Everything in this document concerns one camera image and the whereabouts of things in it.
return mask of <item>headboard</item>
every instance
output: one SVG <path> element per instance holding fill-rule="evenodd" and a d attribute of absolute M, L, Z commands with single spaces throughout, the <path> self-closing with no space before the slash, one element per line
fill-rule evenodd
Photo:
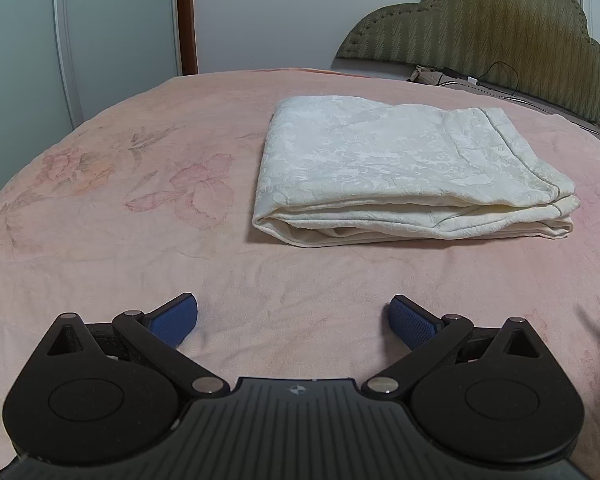
<path fill-rule="evenodd" d="M 576 0 L 421 0 L 384 7 L 356 25 L 336 56 L 450 68 L 600 124 L 600 45 L 589 37 Z"/>

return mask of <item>white jacquard fabric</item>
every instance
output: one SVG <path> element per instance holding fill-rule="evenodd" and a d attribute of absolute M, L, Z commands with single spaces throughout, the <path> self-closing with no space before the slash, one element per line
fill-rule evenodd
<path fill-rule="evenodd" d="M 253 225 L 301 247 L 563 238 L 573 193 L 500 108 L 300 96 L 276 106 Z"/>

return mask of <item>white logo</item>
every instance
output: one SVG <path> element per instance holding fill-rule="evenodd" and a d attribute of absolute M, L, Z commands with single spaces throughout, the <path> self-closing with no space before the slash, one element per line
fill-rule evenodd
<path fill-rule="evenodd" d="M 301 396 L 302 394 L 307 393 L 308 390 L 302 386 L 302 384 L 296 384 L 295 386 L 289 388 L 289 391 L 295 396 Z"/>

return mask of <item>blue gripper pad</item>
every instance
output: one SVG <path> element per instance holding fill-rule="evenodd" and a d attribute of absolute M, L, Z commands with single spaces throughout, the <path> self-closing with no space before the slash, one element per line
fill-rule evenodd
<path fill-rule="evenodd" d="M 427 342 L 444 328 L 432 313 L 404 296 L 394 296 L 389 303 L 389 327 L 411 350 Z"/>
<path fill-rule="evenodd" d="M 176 348 L 198 321 L 198 304 L 188 292 L 144 316 L 142 324 L 155 336 Z"/>

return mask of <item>blue textured pad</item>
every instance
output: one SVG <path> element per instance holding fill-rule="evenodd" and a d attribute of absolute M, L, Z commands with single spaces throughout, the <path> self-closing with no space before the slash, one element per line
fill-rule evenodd
<path fill-rule="evenodd" d="M 161 314 L 147 327 L 149 332 L 158 336 L 172 348 L 176 348 L 198 321 L 196 298 L 189 296 Z"/>
<path fill-rule="evenodd" d="M 389 327 L 411 350 L 436 335 L 436 327 L 396 298 L 389 303 Z"/>

